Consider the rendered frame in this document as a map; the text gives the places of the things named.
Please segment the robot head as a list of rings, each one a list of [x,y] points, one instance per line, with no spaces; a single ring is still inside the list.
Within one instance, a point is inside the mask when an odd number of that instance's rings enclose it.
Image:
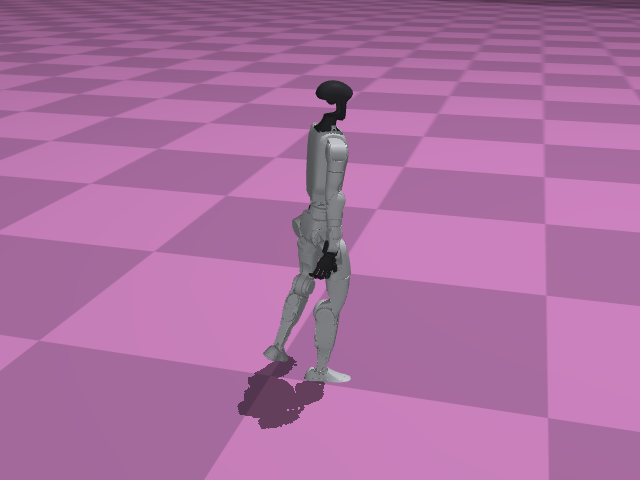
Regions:
[[[324,114],[320,123],[314,126],[317,132],[331,131],[331,125],[336,125],[337,120],[343,121],[345,119],[346,104],[352,95],[352,89],[340,81],[330,80],[319,85],[316,90],[316,96],[319,99],[326,100],[328,104],[333,105],[336,103],[336,111]],[[340,131],[337,127],[336,129]]]

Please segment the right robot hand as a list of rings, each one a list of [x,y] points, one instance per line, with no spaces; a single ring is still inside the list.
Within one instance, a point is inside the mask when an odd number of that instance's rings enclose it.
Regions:
[[[327,252],[328,247],[329,247],[329,242],[328,242],[328,240],[326,240],[325,243],[324,243],[323,250],[322,250],[324,255],[318,261],[317,267],[314,270],[314,272],[312,274],[309,273],[310,277],[314,277],[315,279],[320,279],[320,280],[322,280],[324,278],[325,279],[329,279],[332,270],[333,270],[333,272],[337,271],[337,264],[336,264],[336,258],[335,257],[337,256],[338,251],[336,253]],[[339,247],[340,247],[340,244],[339,244]]]

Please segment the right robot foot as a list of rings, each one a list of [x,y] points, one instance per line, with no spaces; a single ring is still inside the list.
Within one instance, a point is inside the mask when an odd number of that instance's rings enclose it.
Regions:
[[[321,371],[318,371],[321,372]],[[330,368],[327,368],[327,374],[323,375],[317,373],[317,367],[310,367],[305,374],[305,379],[307,381],[322,381],[322,382],[347,382],[351,380],[351,377],[347,374],[339,373]]]

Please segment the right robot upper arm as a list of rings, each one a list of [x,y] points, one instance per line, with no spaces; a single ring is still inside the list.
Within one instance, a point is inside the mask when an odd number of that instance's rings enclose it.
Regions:
[[[325,200],[326,203],[329,204],[330,198],[334,194],[341,194],[344,196],[344,194],[338,189],[343,181],[344,167],[348,158],[348,147],[339,138],[328,138],[325,148],[325,157],[327,160]]]

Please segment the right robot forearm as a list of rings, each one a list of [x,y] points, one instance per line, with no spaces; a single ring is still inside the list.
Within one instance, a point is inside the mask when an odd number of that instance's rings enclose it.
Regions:
[[[327,218],[326,240],[329,242],[327,252],[336,253],[342,238],[342,218],[345,198],[341,194],[331,196],[325,217]],[[325,240],[325,241],[326,241]]]

